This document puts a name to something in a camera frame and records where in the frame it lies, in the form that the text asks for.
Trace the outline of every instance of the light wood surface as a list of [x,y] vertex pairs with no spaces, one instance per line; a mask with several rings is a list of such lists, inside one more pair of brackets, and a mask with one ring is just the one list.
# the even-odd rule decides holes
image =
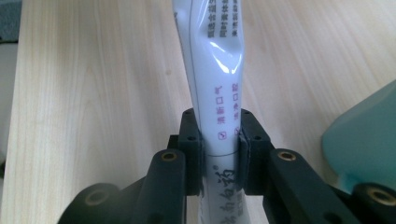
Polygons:
[[[243,107],[334,181],[320,136],[396,78],[396,2],[244,0],[243,13]],[[128,186],[189,107],[171,0],[23,1],[2,223],[56,223],[89,185]]]

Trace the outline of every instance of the screw hole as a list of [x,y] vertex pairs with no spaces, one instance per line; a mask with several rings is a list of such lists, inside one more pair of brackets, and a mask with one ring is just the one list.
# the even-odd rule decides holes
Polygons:
[[148,224],[159,224],[163,222],[163,215],[159,213],[153,213],[148,216]]
[[85,204],[88,206],[96,206],[107,201],[109,196],[107,190],[96,189],[85,197]]
[[329,223],[332,224],[341,224],[343,220],[337,216],[335,213],[326,213],[323,215],[324,219],[326,219]]
[[163,161],[174,161],[177,158],[177,154],[175,152],[165,152],[161,155]]
[[297,159],[294,154],[286,151],[281,151],[277,153],[277,156],[284,161],[295,161]]
[[382,189],[370,187],[367,189],[367,194],[377,203],[396,206],[396,198]]

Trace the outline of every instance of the black object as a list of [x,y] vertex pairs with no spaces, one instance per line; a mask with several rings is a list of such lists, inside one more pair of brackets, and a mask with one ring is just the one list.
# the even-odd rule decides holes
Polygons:
[[[203,141],[192,109],[183,113],[179,135],[154,155],[148,175],[118,190],[109,184],[84,189],[59,223],[186,222],[186,196],[202,183]],[[242,110],[239,186],[246,195],[263,195],[270,223],[396,223],[396,192],[374,183],[351,195],[326,185],[295,151],[275,149],[260,123]]]

